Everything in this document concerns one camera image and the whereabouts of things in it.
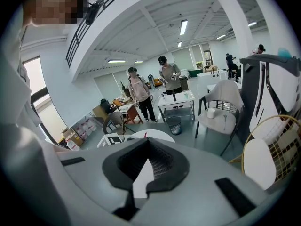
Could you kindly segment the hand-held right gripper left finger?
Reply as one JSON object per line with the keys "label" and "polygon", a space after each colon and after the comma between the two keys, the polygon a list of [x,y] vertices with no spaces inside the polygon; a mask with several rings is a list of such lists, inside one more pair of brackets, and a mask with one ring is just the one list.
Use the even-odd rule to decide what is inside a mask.
{"label": "hand-held right gripper left finger", "polygon": [[58,226],[151,226],[146,208],[135,207],[133,182],[119,157],[145,149],[146,138],[102,149],[56,153],[56,190],[63,209]]}

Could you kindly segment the brown wicker chair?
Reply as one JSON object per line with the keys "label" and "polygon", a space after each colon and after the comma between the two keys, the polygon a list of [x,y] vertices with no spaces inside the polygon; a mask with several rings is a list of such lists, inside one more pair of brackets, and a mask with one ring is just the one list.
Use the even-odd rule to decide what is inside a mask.
{"label": "brown wicker chair", "polygon": [[104,134],[117,133],[118,135],[129,135],[134,133],[126,124],[131,121],[130,118],[121,112],[113,112],[104,120],[103,132]]}

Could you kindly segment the group of clear water jugs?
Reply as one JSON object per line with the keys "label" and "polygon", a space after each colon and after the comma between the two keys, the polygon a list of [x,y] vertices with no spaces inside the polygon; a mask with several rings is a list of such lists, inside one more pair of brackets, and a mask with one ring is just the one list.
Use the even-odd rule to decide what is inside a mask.
{"label": "group of clear water jugs", "polygon": [[86,120],[76,127],[76,132],[82,137],[86,138],[91,135],[92,131],[96,130],[96,125],[90,121]]}

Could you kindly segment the small wooden table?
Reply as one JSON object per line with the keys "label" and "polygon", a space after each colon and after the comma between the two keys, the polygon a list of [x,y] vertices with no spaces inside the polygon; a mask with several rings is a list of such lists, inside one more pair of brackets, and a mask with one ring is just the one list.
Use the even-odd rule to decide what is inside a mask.
{"label": "small wooden table", "polygon": [[125,124],[143,123],[136,109],[136,106],[133,103],[124,105],[118,100],[113,100],[113,104],[115,105],[117,110],[123,114],[123,117],[125,119]]}

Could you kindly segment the black office chair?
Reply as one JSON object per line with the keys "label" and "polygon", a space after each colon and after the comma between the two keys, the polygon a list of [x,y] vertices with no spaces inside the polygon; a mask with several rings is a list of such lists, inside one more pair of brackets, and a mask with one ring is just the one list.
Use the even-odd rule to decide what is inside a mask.
{"label": "black office chair", "polygon": [[106,99],[102,99],[102,100],[101,100],[100,106],[103,108],[103,110],[104,110],[107,114],[110,114],[110,113],[114,112],[114,108],[111,107],[109,101],[106,100]]}

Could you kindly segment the cardboard box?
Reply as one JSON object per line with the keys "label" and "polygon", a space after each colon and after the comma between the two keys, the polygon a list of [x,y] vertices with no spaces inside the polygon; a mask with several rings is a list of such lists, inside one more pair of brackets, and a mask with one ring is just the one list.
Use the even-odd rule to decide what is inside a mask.
{"label": "cardboard box", "polygon": [[83,144],[82,138],[77,134],[73,128],[66,128],[62,131],[65,141],[73,141],[77,146],[81,147]]}

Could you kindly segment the white jug with red label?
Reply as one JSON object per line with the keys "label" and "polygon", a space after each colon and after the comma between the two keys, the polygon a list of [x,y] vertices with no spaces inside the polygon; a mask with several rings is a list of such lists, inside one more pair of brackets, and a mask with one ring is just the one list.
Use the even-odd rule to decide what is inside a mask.
{"label": "white jug with red label", "polygon": [[76,145],[72,140],[67,140],[67,147],[72,151],[79,151],[80,147]]}

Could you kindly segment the white round table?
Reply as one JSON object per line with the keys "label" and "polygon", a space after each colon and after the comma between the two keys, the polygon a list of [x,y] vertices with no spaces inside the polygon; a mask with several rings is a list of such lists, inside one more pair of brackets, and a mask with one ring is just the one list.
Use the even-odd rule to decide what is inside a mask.
{"label": "white round table", "polygon": [[138,131],[138,132],[132,134],[132,136],[135,136],[137,138],[144,138],[144,134],[146,131],[147,131],[147,138],[162,139],[165,141],[175,143],[174,139],[170,135],[168,135],[167,133],[165,133],[163,131],[156,130],[156,129],[141,130],[141,131]]}

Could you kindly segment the black mesh waste bin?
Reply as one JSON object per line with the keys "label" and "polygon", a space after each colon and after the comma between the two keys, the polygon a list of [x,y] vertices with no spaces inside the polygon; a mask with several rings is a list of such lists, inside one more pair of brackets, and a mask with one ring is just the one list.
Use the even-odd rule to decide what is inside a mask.
{"label": "black mesh waste bin", "polygon": [[173,135],[179,135],[182,132],[181,118],[180,117],[170,117],[167,118],[166,123],[168,124],[170,131]]}

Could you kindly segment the person's white shirt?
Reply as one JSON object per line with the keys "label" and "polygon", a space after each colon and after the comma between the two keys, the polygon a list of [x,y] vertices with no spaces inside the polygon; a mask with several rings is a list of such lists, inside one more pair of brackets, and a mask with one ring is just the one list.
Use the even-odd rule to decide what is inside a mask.
{"label": "person's white shirt", "polygon": [[71,226],[66,206],[50,177],[44,148],[30,107],[30,80],[21,63],[19,6],[0,38],[0,172],[9,213],[23,226]]}

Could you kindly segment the black balcony railing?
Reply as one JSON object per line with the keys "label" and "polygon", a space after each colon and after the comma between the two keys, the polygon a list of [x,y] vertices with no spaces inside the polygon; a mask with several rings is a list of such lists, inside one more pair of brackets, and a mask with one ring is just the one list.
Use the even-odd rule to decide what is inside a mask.
{"label": "black balcony railing", "polygon": [[[103,0],[103,1],[104,1],[104,4],[98,11],[98,14],[97,14],[95,20],[103,13],[104,10],[106,10],[106,8],[108,8],[108,6],[110,6],[116,0]],[[69,48],[67,50],[65,60],[67,61],[69,68],[71,67],[71,64],[73,62],[73,59],[77,52],[78,47],[81,44],[81,42],[82,42],[85,34],[89,30],[89,28],[90,28],[90,25],[86,25],[85,16],[84,16],[83,20],[78,25],[77,30],[75,31],[74,36],[70,42]]]}

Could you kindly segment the white counter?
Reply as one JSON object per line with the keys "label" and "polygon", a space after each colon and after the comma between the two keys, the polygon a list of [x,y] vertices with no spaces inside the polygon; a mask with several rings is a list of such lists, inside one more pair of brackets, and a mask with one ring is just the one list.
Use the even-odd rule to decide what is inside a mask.
{"label": "white counter", "polygon": [[213,85],[218,83],[220,80],[228,79],[228,73],[224,70],[210,71],[198,74],[197,79],[198,84],[200,85]]}

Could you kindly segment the white and black machine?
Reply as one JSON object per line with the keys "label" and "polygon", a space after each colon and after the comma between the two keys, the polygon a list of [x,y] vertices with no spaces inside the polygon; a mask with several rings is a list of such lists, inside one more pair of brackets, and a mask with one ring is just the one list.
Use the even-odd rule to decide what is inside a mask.
{"label": "white and black machine", "polygon": [[237,136],[249,135],[269,145],[287,125],[281,115],[296,116],[301,108],[301,60],[269,54],[240,59],[244,111]]}

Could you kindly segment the teal round object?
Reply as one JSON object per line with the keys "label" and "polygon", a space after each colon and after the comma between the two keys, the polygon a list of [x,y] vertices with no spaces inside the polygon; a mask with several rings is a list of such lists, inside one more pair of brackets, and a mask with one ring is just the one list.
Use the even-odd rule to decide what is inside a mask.
{"label": "teal round object", "polygon": [[291,53],[285,48],[279,48],[278,49],[278,56],[285,57],[285,58],[291,58],[292,57]]}

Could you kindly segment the white metal-frame table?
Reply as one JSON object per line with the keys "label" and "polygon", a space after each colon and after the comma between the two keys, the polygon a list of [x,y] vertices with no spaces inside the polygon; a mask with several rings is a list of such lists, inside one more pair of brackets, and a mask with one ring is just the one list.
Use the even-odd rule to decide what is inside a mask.
{"label": "white metal-frame table", "polygon": [[163,122],[166,122],[170,117],[188,117],[195,120],[195,97],[193,93],[188,90],[175,94],[176,101],[173,99],[173,95],[161,96],[158,102],[158,109],[162,117]]}

